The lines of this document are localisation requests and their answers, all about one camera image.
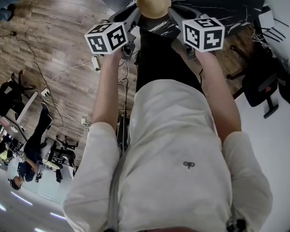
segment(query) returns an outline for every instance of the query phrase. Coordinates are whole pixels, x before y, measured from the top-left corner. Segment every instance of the white box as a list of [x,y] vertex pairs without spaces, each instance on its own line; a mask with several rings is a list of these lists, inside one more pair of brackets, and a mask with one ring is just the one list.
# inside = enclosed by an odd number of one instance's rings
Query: white box
[[183,21],[184,42],[199,52],[223,48],[225,28],[215,18]]
[[111,54],[128,42],[122,22],[95,25],[85,38],[92,54]]

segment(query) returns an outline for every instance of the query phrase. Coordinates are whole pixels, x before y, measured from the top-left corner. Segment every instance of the wooden floor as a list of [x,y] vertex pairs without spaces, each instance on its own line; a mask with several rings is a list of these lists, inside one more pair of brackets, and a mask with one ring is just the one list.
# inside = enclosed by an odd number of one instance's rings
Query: wooden floor
[[[92,54],[87,46],[84,34],[90,27],[107,19],[112,11],[101,0],[19,0],[16,4],[14,17],[10,22],[0,22],[0,35],[7,35],[16,31],[18,39],[28,41],[36,53],[36,61],[40,66],[47,82],[58,72],[70,66],[91,61]],[[231,44],[239,46],[244,52],[250,52],[252,42],[246,29],[239,35],[225,40],[224,49],[217,51],[217,57],[225,74],[241,70],[244,63],[229,50]],[[198,74],[201,68],[191,62],[191,69]],[[136,67],[133,60],[129,63],[128,110],[131,111],[136,86]],[[35,85],[39,92],[45,83],[37,66],[33,63],[33,54],[25,42],[17,41],[16,37],[0,38],[0,86],[6,82],[12,73],[26,70],[24,79],[28,85]],[[120,67],[119,78],[125,77],[127,68]],[[54,79],[49,87],[55,103],[60,104],[66,113],[81,121],[84,116],[90,122],[92,108],[99,83],[99,73],[94,71],[92,63],[76,67],[62,73]],[[228,81],[230,90],[235,93],[241,86],[240,81]],[[123,108],[124,87],[119,89],[119,109]],[[28,110],[23,126],[30,136],[38,123],[42,101],[39,94]],[[54,107],[51,115],[54,123],[62,125],[60,116]],[[67,135],[73,142],[80,141],[84,134],[84,127],[73,121],[63,112],[63,127],[52,126],[47,136]],[[77,160],[82,157],[86,144],[85,135],[75,153]]]

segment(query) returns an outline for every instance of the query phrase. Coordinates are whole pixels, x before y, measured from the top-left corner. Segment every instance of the black pants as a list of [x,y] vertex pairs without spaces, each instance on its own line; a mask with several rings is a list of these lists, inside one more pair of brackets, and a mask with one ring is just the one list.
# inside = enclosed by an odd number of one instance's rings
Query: black pants
[[52,122],[52,119],[48,116],[48,113],[48,110],[41,111],[39,123],[35,128],[33,135],[28,139],[24,148],[24,152],[26,153],[27,157],[34,162],[36,162],[40,157],[42,135]]
[[141,49],[138,53],[136,92],[145,84],[172,79],[203,93],[199,80],[172,48],[173,39],[140,29]]

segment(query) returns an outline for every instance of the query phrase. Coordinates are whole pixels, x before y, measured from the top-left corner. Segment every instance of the bowl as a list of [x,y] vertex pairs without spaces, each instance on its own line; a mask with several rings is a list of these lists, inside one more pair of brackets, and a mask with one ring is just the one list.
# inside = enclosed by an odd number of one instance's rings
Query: bowl
[[143,16],[158,19],[168,13],[171,0],[136,0],[136,5],[140,8]]

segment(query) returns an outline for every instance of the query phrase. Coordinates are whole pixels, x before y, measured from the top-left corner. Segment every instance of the table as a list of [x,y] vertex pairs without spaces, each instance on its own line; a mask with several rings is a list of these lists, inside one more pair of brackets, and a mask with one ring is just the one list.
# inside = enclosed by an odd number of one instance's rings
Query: table
[[[136,3],[136,0],[103,0],[113,11],[117,12]],[[191,6],[210,17],[215,17],[226,27],[225,37],[236,34],[244,26],[252,23],[261,12],[264,0],[172,0],[172,3]],[[176,38],[179,29],[166,15],[160,19],[142,16],[139,27],[156,34]]]

